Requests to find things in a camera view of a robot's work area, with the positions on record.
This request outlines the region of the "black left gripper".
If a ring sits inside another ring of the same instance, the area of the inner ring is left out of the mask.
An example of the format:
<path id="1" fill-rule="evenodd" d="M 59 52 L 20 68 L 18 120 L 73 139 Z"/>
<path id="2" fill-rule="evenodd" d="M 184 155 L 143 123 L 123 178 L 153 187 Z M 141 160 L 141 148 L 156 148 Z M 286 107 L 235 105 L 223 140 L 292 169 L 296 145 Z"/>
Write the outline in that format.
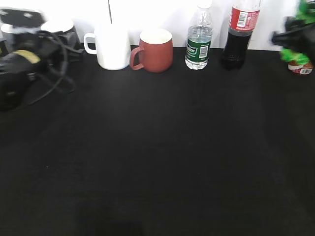
<path id="1" fill-rule="evenodd" d="M 42 30 L 45 20 L 36 10 L 2 8 L 0 20 L 13 27 L 13 51 L 0 59 L 0 109 L 20 107 L 43 64 L 61 52 L 62 41 L 53 32 Z M 83 49 L 63 48 L 63 62 L 77 62 Z"/>

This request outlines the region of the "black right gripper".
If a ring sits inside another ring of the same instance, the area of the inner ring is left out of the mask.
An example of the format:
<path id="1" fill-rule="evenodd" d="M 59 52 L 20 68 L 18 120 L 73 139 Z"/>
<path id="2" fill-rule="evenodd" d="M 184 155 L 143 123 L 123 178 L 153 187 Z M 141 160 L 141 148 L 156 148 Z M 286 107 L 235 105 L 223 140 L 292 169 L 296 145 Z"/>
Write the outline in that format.
<path id="1" fill-rule="evenodd" d="M 297 17 L 287 18 L 287 29 L 295 31 L 294 38 L 291 41 L 291 31 L 274 31 L 271 35 L 273 45 L 289 48 L 295 53 L 305 54 L 312 64 L 315 63 L 315 21 L 307 22 L 306 19 Z"/>

